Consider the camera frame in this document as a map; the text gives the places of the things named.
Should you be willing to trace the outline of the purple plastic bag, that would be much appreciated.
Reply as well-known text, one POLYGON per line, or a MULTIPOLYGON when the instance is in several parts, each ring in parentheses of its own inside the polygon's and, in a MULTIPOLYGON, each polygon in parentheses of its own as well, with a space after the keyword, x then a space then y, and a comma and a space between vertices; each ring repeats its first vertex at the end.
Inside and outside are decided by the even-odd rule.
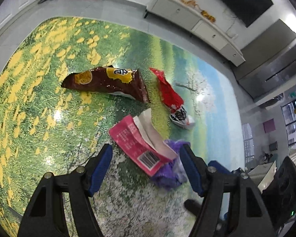
POLYGON ((184 144, 190 146, 190 142, 183 140, 166 140, 165 143, 176 152, 177 158, 162 166, 150 179, 157 187, 169 191, 176 189, 188 181, 188 177, 180 159, 180 148, 184 144))

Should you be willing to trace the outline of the red snack wrapper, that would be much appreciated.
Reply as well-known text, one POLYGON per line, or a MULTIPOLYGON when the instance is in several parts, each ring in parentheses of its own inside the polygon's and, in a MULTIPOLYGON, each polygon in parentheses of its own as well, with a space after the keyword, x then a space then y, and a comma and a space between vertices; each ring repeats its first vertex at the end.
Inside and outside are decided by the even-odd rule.
POLYGON ((160 91, 161 101, 167 108, 169 108, 169 118, 171 121, 184 129, 192 129, 195 121, 189 115, 184 107, 184 100, 172 88, 171 84, 166 80, 164 71, 150 67, 150 71, 156 76, 158 80, 158 88, 160 91))

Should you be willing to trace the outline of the pink snack wrapper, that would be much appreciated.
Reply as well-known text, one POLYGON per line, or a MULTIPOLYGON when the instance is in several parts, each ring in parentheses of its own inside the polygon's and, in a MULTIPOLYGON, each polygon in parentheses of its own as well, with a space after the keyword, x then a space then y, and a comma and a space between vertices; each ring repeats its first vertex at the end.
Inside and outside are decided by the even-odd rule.
POLYGON ((177 159, 177 153, 153 126, 151 109, 135 117, 125 116, 108 132, 124 153, 150 177, 177 159))

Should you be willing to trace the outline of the brown chip bag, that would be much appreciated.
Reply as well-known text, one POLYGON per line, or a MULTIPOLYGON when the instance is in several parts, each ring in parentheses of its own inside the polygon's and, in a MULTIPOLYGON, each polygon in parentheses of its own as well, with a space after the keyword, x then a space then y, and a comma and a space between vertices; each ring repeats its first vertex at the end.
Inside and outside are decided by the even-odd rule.
POLYGON ((149 103, 146 84, 139 70, 110 66, 96 67, 65 77, 62 88, 83 92, 107 93, 149 103))

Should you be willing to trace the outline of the purple square stool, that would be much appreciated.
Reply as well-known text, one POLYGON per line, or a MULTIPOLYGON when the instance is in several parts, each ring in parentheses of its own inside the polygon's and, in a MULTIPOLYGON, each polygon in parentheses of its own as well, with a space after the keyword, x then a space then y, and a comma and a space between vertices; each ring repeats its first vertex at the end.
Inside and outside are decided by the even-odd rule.
POLYGON ((263 128, 265 133, 270 133, 276 130, 274 119, 263 122, 263 128))

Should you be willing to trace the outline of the silver refrigerator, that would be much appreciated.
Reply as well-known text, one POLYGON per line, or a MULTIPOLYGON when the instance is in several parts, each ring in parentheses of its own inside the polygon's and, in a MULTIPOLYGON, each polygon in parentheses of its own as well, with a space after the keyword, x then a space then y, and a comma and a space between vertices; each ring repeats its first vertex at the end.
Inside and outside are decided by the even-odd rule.
POLYGON ((296 33, 281 19, 241 51, 245 62, 231 70, 254 101, 296 76, 296 33))

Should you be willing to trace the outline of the golden tiger ornament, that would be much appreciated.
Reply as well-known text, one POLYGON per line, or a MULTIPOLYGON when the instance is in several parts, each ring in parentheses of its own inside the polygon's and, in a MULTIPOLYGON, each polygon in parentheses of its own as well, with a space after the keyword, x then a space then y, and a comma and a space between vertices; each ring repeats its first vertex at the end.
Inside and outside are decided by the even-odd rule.
POLYGON ((210 15, 207 11, 202 10, 201 11, 201 15, 206 18, 207 20, 209 20, 211 23, 215 23, 216 22, 216 18, 212 15, 210 15))

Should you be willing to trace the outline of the white TV cabinet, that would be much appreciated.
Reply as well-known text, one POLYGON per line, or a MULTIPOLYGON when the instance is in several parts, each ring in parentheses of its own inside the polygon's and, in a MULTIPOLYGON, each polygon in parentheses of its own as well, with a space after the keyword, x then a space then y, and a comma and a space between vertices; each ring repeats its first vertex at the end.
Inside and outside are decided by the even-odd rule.
POLYGON ((191 5, 181 0, 150 0, 145 9, 145 16, 149 13, 160 16, 197 36, 235 66, 245 62, 242 52, 232 39, 191 5))

